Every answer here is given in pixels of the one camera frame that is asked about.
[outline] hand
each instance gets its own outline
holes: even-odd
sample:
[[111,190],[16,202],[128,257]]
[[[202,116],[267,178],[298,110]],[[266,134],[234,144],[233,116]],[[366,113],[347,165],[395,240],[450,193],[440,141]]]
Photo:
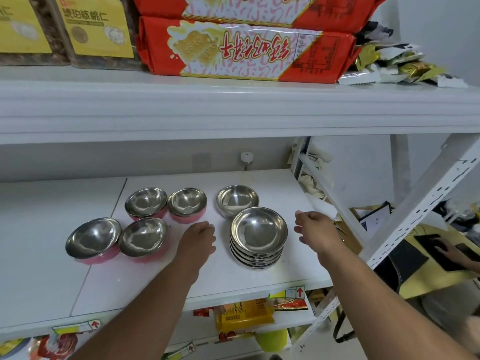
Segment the hand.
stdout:
[[295,212],[295,226],[293,229],[301,234],[300,241],[307,244],[318,254],[319,260],[324,254],[346,248],[333,222],[319,212]]
[[437,249],[454,263],[457,263],[465,268],[468,266],[471,260],[467,255],[462,253],[459,249],[457,249],[454,245],[452,245],[449,241],[445,240],[443,237],[439,237],[438,240],[445,245],[447,250],[443,250],[438,246],[435,246],[435,249]]
[[198,279],[200,268],[217,249],[213,246],[216,240],[214,233],[215,227],[212,224],[207,221],[197,222],[191,225],[180,239],[173,261],[192,284]]

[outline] yellow snack bag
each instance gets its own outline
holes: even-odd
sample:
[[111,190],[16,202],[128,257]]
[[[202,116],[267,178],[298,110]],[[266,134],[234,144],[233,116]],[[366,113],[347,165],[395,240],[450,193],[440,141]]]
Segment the yellow snack bag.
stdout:
[[247,300],[217,307],[216,328],[228,333],[243,328],[272,324],[274,308],[267,298]]

